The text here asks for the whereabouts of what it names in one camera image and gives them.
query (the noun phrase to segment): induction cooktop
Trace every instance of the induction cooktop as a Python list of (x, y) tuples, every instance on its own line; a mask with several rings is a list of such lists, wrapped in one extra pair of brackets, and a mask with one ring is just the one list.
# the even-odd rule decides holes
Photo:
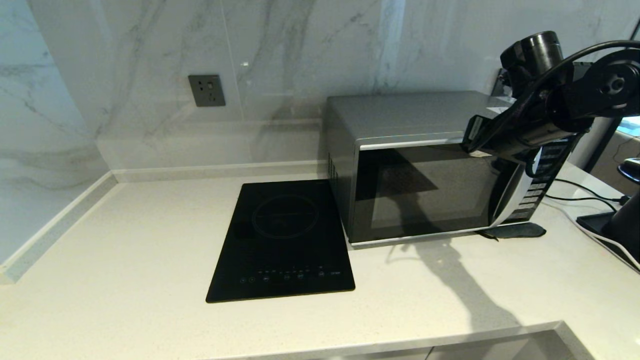
[(242, 186), (208, 303), (353, 289), (327, 180)]

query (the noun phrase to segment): silver microwave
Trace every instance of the silver microwave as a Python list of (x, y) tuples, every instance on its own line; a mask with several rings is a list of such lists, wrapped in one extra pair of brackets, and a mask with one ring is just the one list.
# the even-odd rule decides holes
[[(330, 97), (323, 121), (327, 173), (350, 243), (450, 234), (528, 221), (555, 173), (467, 154), (473, 115), (509, 104), (478, 92)], [(569, 142), (544, 146), (551, 166)]]

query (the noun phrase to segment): gray power socket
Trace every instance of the gray power socket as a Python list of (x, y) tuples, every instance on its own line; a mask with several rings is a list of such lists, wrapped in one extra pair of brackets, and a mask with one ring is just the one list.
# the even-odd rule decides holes
[(218, 75), (189, 75), (196, 106), (224, 106), (225, 94)]

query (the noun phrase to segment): countertop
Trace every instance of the countertop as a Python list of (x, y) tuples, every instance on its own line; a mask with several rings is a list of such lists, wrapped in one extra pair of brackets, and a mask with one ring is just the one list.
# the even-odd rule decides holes
[[(618, 195), (571, 165), (560, 177)], [(116, 185), (0, 286), (0, 359), (304, 359), (560, 327), (597, 360), (640, 359), (640, 275), (547, 205), (532, 219), (541, 238), (351, 250), (355, 291), (205, 303), (241, 185), (313, 178)], [(584, 195), (559, 183), (549, 194)]]

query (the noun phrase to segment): black robotic arm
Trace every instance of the black robotic arm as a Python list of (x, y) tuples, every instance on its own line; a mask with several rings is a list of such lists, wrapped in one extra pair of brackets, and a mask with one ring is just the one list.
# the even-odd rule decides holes
[[(612, 47), (628, 49), (604, 56), (574, 80), (574, 61)], [(563, 59), (556, 34), (546, 31), (516, 42), (500, 61), (516, 102), (494, 119), (472, 117), (462, 146), (469, 153), (482, 151), (526, 164), (531, 177), (557, 168), (534, 172), (542, 145), (567, 136), (580, 138), (595, 117), (640, 115), (638, 41), (604, 42)]]

